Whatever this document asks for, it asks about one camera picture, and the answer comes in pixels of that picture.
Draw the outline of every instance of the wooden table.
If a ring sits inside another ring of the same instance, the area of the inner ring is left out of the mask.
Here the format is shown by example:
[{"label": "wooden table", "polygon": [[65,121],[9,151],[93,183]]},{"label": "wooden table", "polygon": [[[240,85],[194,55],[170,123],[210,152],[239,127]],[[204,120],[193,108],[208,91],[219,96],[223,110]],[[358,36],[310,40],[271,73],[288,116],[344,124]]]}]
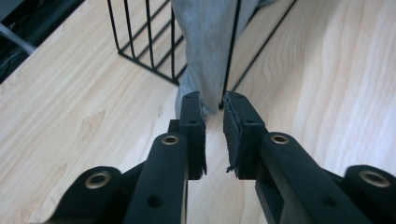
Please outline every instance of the wooden table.
[{"label": "wooden table", "polygon": [[[250,23],[231,84],[290,3]],[[142,7],[132,9],[137,18]],[[294,136],[320,166],[342,175],[364,163],[396,175],[395,21],[391,0],[298,0],[237,91],[268,130]],[[117,55],[106,1],[87,0],[0,86],[1,222],[45,221],[84,171],[144,161],[174,118],[176,92]],[[225,173],[222,112],[206,136],[208,175],[190,182],[188,223],[265,222],[254,182]]]}]

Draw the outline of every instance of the gray fabric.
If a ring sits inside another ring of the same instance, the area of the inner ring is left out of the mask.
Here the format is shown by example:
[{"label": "gray fabric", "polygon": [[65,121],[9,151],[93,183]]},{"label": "gray fabric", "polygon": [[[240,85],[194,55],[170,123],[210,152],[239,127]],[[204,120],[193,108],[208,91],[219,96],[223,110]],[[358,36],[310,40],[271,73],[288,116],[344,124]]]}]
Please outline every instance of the gray fabric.
[{"label": "gray fabric", "polygon": [[[242,0],[236,36],[242,33],[258,2]],[[204,113],[215,114],[226,72],[236,0],[172,0],[172,7],[186,39],[188,64],[177,92],[177,119],[182,97],[193,91],[201,93]]]}]

